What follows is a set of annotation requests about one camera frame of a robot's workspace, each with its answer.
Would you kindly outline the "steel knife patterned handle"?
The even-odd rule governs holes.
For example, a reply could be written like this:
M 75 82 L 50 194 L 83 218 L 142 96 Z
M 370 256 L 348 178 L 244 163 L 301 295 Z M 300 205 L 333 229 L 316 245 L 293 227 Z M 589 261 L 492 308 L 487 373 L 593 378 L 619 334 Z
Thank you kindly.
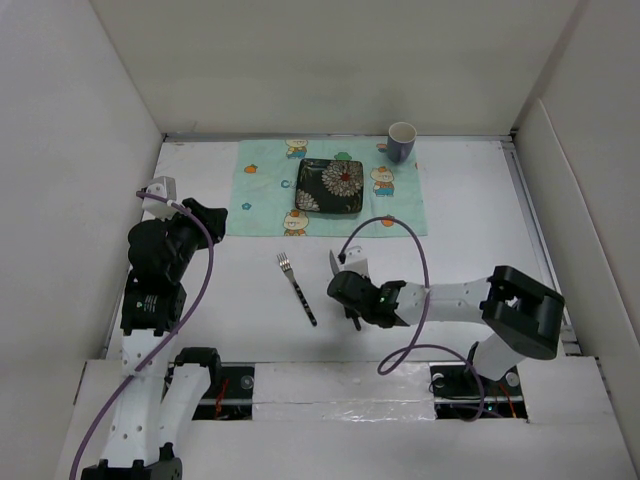
M 329 251 L 329 263 L 330 263 L 332 274 L 333 275 L 338 274 L 340 272 L 338 257 L 334 254 L 332 250 Z M 345 312 L 345 317 L 350 319 L 353 322 L 355 329 L 358 332 L 360 332 L 362 330 L 362 326 L 356 313 L 353 310 L 348 309 L 347 307 L 344 308 L 344 312 Z

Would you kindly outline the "steel fork patterned handle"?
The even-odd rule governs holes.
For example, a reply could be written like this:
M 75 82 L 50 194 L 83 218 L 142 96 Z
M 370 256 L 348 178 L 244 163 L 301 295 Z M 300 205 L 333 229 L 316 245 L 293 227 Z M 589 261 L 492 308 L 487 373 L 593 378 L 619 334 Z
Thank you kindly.
M 279 267 L 282 270 L 282 272 L 284 273 L 284 275 L 286 276 L 286 278 L 289 280 L 289 282 L 291 283 L 292 287 L 294 288 L 294 291 L 296 292 L 296 295 L 311 323 L 311 325 L 313 327 L 317 326 L 317 320 L 310 308 L 310 305 L 299 285 L 299 283 L 297 282 L 295 275 L 294 275 L 294 271 L 292 269 L 290 260 L 288 259 L 287 255 L 285 253 L 279 253 L 277 255 L 277 260 L 279 263 Z

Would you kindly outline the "black floral square plate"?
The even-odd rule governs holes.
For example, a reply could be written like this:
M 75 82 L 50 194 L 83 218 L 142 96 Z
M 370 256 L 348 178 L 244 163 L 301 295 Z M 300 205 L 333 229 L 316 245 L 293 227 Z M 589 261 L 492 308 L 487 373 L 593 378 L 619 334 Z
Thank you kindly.
M 294 205 L 297 210 L 355 215 L 361 212 L 364 169 L 359 161 L 302 159 L 299 163 Z

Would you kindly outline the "purple mug white inside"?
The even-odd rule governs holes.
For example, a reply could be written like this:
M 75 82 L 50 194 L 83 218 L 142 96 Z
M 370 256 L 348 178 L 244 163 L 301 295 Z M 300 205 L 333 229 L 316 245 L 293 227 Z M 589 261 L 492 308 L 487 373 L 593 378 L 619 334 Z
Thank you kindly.
M 405 162 L 415 145 L 416 128 L 407 122 L 396 122 L 388 129 L 387 157 L 394 164 Z

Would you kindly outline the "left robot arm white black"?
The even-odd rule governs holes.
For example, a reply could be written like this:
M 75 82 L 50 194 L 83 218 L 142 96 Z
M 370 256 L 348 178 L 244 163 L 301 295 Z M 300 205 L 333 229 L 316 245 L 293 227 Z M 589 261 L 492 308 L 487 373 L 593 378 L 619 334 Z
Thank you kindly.
M 137 195 L 157 211 L 128 233 L 122 381 L 84 435 L 72 479 L 181 478 L 179 443 L 203 396 L 222 387 L 216 349 L 189 347 L 174 355 L 172 348 L 200 304 L 186 302 L 182 277 L 197 251 L 212 253 L 224 238 L 228 212 L 193 198 Z

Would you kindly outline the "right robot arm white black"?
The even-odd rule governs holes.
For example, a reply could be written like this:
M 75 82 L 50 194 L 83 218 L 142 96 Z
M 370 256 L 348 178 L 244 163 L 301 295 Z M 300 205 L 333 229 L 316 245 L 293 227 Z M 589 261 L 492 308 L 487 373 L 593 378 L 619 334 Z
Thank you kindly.
M 525 358 L 557 356 L 565 307 L 562 295 L 511 266 L 497 266 L 488 278 L 431 287 L 402 280 L 378 287 L 354 271 L 343 270 L 327 295 L 350 318 L 383 329 L 437 322 L 482 324 L 492 334 L 471 347 L 462 381 L 473 393 L 494 387 Z

